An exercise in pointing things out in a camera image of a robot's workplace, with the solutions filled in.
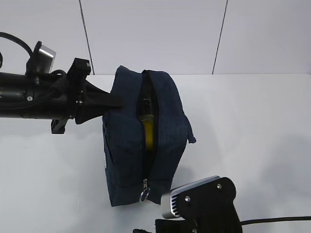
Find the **zipper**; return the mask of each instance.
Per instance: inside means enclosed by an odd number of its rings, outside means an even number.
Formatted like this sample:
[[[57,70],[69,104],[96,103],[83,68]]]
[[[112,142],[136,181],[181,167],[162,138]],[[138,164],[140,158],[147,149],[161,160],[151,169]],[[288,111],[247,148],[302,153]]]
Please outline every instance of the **zipper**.
[[[142,184],[139,201],[143,202],[150,193],[149,173],[156,157],[158,144],[158,102],[156,91],[147,71],[143,72],[137,105],[137,117],[142,131]]]

